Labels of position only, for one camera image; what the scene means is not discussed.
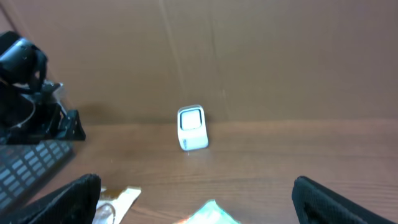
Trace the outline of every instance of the small white speaker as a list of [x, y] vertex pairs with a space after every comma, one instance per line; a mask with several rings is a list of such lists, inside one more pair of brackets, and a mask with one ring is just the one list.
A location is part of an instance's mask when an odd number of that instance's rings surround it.
[[177, 114], [177, 133], [184, 151], [203, 149], [209, 145], [205, 111], [200, 105], [180, 108]]

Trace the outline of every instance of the brown wall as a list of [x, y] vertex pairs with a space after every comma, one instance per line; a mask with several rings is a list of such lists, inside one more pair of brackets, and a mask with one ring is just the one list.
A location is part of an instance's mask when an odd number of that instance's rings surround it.
[[86, 124], [395, 118], [396, 0], [0, 0]]
[[0, 9], [0, 33], [9, 30], [12, 30], [12, 26], [4, 12]]

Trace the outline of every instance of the wood grain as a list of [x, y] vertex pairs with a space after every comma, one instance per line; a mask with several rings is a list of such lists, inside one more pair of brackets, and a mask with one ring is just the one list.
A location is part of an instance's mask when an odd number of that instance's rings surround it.
[[217, 123], [189, 154], [175, 124], [87, 126], [88, 139], [35, 198], [85, 173], [142, 187], [123, 223], [173, 223], [216, 201], [242, 223], [298, 223], [291, 192], [306, 175], [398, 222], [398, 121]]

